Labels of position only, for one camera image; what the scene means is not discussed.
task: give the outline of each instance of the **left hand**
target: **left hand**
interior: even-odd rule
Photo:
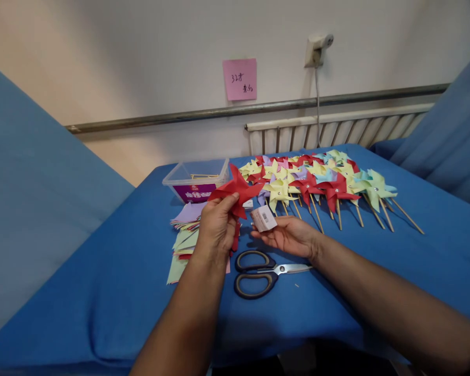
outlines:
[[[202,209],[200,218],[200,233],[198,234],[195,253],[209,249],[218,251],[222,255],[228,255],[233,245],[237,218],[230,213],[231,207],[239,199],[237,192],[221,198],[209,201]]]

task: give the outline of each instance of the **scissor handle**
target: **scissor handle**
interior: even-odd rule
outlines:
[[[258,265],[249,265],[249,266],[240,265],[240,261],[242,260],[242,258],[249,254],[256,254],[258,256],[261,256],[262,258],[265,259],[265,263],[258,264]],[[235,259],[235,269],[237,270],[237,272],[248,272],[251,270],[259,270],[259,269],[273,269],[275,265],[277,265],[277,263],[275,262],[275,260],[273,260],[273,258],[269,257],[266,253],[263,253],[258,250],[248,250],[248,251],[242,252]]]
[[[266,278],[268,280],[268,285],[261,292],[258,292],[258,293],[255,293],[255,294],[245,293],[240,288],[240,281],[245,279],[245,278],[247,278],[247,279]],[[265,296],[266,294],[268,294],[273,289],[273,287],[275,286],[275,282],[277,282],[277,280],[278,280],[278,275],[277,275],[277,273],[274,273],[274,272],[259,273],[259,274],[256,274],[256,273],[242,273],[242,274],[239,274],[235,278],[235,284],[234,284],[233,288],[235,289],[235,293],[237,293],[237,295],[239,297],[243,298],[243,299],[258,299],[258,298],[261,298],[261,297]]]

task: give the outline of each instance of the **radiator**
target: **radiator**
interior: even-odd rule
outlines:
[[[369,148],[387,139],[405,138],[418,126],[433,103],[388,107],[247,123],[252,155],[301,148],[359,144]]]

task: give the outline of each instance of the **plastic container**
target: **plastic container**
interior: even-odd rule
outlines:
[[[205,202],[218,187],[228,182],[228,158],[199,162],[180,162],[163,178],[185,204]]]

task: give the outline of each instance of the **small box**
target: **small box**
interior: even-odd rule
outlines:
[[[247,210],[252,210],[254,209],[254,203],[252,202],[252,199],[247,200],[242,204],[242,207],[247,211]]]
[[[263,205],[253,210],[251,212],[251,218],[259,232],[268,231],[277,227],[277,221],[268,205]]]
[[[183,203],[205,202],[216,188],[228,182],[228,158],[180,162],[162,180]]]

